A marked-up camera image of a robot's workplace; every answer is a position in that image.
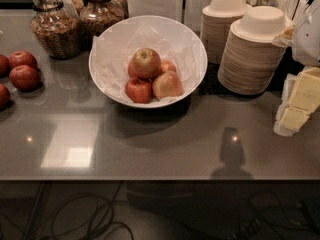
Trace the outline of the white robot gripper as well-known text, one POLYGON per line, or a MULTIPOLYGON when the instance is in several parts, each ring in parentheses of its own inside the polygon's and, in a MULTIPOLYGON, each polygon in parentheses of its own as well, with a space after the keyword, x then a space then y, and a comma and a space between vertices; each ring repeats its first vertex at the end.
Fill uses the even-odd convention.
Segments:
POLYGON ((295 61, 306 67, 297 75, 288 74, 283 85, 273 130, 293 136, 320 106, 320 0, 301 13, 297 21, 277 35, 272 44, 292 50, 295 61))

